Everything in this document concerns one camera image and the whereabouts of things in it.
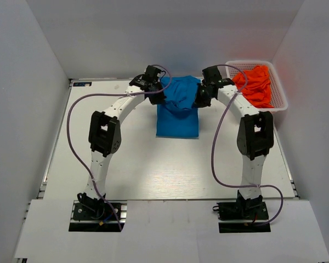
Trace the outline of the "blue t shirt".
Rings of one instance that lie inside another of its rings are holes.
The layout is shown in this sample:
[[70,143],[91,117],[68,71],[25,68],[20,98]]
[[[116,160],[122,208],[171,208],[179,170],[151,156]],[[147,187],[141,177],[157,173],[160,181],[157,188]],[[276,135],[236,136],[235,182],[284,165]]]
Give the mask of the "blue t shirt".
[[166,138],[199,137],[198,109],[193,107],[200,80],[193,76],[163,77],[164,104],[157,105],[156,135]]

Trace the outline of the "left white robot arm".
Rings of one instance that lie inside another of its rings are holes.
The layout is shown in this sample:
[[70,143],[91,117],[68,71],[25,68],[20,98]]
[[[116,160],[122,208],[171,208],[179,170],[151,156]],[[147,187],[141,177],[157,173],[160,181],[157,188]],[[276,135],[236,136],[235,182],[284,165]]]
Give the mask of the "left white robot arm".
[[153,105],[165,102],[166,96],[160,83],[162,72],[155,65],[147,66],[143,74],[130,81],[124,94],[111,106],[92,114],[88,141],[93,177],[88,179],[84,192],[78,195],[78,199],[90,200],[86,212],[94,219],[102,217],[105,212],[105,205],[101,201],[106,197],[105,181],[111,158],[121,145],[121,124],[131,111],[146,99]]

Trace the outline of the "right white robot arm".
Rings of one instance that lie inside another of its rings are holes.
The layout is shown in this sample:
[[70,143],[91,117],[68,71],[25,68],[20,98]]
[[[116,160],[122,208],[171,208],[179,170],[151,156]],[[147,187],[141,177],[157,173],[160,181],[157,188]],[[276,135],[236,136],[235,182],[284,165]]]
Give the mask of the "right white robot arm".
[[[261,111],[254,107],[242,94],[248,84],[248,78],[242,70],[238,70],[244,77],[241,88],[236,87],[230,78],[223,78],[219,67],[214,65],[202,70],[203,80],[198,84],[193,107],[203,108],[211,105],[211,100],[216,99],[225,105],[225,110],[219,120],[214,134],[211,149],[211,171],[215,181],[225,187],[237,189],[236,205],[240,217],[248,219],[256,213],[256,205],[262,201],[261,184],[263,165],[270,149],[274,145],[273,116],[269,111]],[[242,178],[240,185],[228,185],[221,182],[215,172],[214,153],[219,130],[225,115],[231,112],[240,121],[236,144],[242,155]]]

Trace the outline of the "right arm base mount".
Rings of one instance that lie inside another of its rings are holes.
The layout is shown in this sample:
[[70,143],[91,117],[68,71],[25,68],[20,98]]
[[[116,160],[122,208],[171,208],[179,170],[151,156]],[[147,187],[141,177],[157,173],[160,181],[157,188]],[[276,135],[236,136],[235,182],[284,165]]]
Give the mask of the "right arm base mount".
[[268,233],[271,232],[265,202],[258,208],[243,212],[236,202],[219,202],[212,207],[218,214],[219,233]]

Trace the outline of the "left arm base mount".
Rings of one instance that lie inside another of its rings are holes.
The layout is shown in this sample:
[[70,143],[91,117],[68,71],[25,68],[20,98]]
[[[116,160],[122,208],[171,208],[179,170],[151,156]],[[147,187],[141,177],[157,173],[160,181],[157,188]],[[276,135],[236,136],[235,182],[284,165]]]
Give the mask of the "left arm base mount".
[[127,204],[89,198],[79,193],[73,202],[70,232],[121,232],[126,222]]

